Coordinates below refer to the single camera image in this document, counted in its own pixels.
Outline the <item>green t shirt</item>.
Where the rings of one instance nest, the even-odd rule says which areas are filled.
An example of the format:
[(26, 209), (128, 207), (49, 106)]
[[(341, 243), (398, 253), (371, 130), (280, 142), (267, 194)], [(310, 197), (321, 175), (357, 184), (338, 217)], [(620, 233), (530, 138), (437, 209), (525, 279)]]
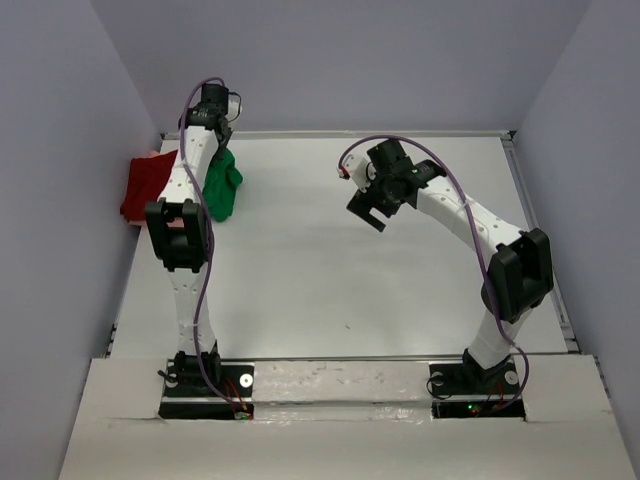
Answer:
[(243, 181), (244, 177), (236, 167), (235, 156), (228, 148), (220, 157), (211, 160), (202, 192), (215, 222), (224, 222), (231, 217), (237, 190)]

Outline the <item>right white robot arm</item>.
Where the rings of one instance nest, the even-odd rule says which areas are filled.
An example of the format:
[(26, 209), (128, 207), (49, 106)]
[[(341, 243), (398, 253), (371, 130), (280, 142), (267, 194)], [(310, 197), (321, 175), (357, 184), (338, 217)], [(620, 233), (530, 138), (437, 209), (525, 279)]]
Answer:
[(398, 135), (368, 137), (364, 156), (349, 146), (337, 172), (356, 191), (347, 205), (377, 231), (381, 213), (404, 205), (435, 220), (475, 254), (482, 276), (484, 316), (459, 363), (433, 370), (432, 396), (485, 395), (514, 372), (511, 354), (523, 350), (516, 337), (525, 320), (554, 288), (551, 245), (539, 228), (525, 230), (501, 220), (467, 195), (452, 170), (426, 146)]

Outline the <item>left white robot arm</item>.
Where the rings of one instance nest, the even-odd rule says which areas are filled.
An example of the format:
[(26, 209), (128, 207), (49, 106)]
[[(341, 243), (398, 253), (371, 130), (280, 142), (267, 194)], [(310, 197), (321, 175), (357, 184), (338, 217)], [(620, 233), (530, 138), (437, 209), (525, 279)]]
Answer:
[(215, 237), (204, 185), (209, 165), (231, 138), (230, 91), (219, 77), (199, 82), (179, 117), (179, 146), (167, 184), (145, 206), (145, 221), (156, 258), (171, 282), (178, 326), (177, 353), (161, 375), (170, 384), (213, 394), (222, 365), (206, 300)]

